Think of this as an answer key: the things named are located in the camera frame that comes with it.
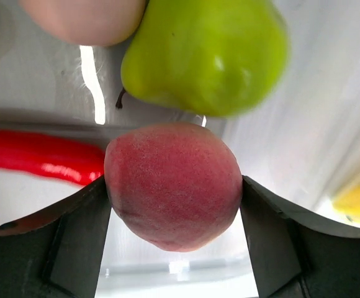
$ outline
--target peach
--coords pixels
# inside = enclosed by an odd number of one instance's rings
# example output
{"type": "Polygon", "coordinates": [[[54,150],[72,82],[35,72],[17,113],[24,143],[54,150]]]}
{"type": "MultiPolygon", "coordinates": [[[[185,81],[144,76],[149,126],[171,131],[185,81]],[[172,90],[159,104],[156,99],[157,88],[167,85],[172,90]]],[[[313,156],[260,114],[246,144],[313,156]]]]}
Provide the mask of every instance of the peach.
{"type": "Polygon", "coordinates": [[[240,206],[234,155],[194,124],[153,125],[111,141],[104,171],[116,214],[162,250],[199,249],[232,224],[240,206]]]}

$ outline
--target transparent bin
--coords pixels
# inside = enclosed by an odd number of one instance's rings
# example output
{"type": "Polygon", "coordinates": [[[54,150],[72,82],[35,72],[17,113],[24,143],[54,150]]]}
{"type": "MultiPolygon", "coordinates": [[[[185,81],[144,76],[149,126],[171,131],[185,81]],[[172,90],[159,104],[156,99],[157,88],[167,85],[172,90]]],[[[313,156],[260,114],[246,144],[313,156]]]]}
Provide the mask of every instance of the transparent bin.
{"type": "MultiPolygon", "coordinates": [[[[116,110],[120,63],[129,41],[111,48],[68,45],[40,30],[15,1],[0,0],[0,128],[44,132],[105,148],[110,139],[137,127],[193,122],[227,143],[244,175],[303,207],[353,224],[331,209],[331,201],[360,179],[360,1],[273,2],[288,23],[292,42],[286,74],[253,111],[211,119],[129,96],[124,109],[116,110]]],[[[0,170],[0,223],[77,189],[0,170]]],[[[168,253],[138,239],[112,214],[98,296],[131,297],[135,289],[174,284],[184,287],[172,290],[171,297],[199,297],[197,288],[204,289],[204,295],[213,289],[210,297],[223,297],[217,284],[239,290],[229,297],[257,295],[239,215],[210,245],[193,253],[168,253]],[[222,284],[227,280],[232,283],[222,284]],[[183,290],[190,284],[198,286],[183,290]]]]}

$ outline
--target brown egg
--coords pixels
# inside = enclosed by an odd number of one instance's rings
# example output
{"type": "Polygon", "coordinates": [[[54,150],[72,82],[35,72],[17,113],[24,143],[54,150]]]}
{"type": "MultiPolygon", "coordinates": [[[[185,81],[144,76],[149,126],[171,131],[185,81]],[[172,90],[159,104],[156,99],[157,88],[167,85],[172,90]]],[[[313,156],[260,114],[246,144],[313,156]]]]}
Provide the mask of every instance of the brown egg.
{"type": "Polygon", "coordinates": [[[113,45],[136,31],[146,0],[19,0],[41,28],[69,43],[113,45]]]}

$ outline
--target chili pepper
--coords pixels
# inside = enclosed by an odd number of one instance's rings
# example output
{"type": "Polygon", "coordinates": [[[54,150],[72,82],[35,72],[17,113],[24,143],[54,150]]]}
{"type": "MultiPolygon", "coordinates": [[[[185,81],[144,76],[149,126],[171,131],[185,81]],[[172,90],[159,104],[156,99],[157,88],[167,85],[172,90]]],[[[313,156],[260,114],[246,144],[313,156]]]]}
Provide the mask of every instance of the chili pepper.
{"type": "Polygon", "coordinates": [[[0,168],[85,186],[103,175],[104,152],[90,144],[34,132],[0,130],[0,168]]]}

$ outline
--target pear stem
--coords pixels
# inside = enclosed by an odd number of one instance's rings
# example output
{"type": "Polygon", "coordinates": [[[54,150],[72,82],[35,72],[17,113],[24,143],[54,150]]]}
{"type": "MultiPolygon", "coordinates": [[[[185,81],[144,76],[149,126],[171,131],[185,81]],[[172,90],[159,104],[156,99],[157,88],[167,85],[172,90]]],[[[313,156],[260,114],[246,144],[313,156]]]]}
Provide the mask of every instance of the pear stem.
{"type": "Polygon", "coordinates": [[[121,110],[124,106],[122,105],[122,98],[124,96],[124,94],[126,93],[126,90],[125,88],[122,88],[121,92],[119,93],[118,95],[118,100],[117,100],[117,103],[115,104],[115,107],[118,109],[118,110],[121,110]]]}

